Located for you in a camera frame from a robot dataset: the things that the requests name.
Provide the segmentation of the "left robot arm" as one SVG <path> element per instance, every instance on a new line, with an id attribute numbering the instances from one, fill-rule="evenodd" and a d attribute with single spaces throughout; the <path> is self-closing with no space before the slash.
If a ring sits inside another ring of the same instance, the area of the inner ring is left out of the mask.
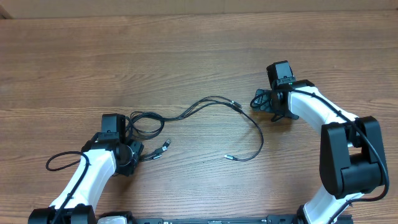
<path id="1" fill-rule="evenodd" d="M 63 192 L 47 208 L 38 208 L 29 223 L 96 223 L 95 210 L 104 187 L 115 174 L 129 177 L 137 167 L 143 144 L 132 139 L 127 128 L 131 120 L 121 114 L 104 114 L 101 131 L 86 142 L 80 151 L 61 152 L 52 156 L 46 169 L 52 172 L 67 168 L 51 168 L 50 162 L 60 156 L 77 154 L 78 167 Z"/>

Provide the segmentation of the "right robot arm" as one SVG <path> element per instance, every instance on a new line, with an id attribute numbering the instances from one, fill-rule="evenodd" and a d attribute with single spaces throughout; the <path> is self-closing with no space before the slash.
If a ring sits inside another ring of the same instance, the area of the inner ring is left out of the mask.
<path id="1" fill-rule="evenodd" d="M 288 61 L 266 68 L 270 89 L 258 89 L 250 106 L 283 118 L 306 121 L 320 135 L 322 185 L 295 215 L 272 217 L 277 223 L 352 223 L 343 212 L 355 202 L 384 198 L 390 182 L 379 122 L 358 117 L 324 97 L 309 80 L 297 80 Z"/>

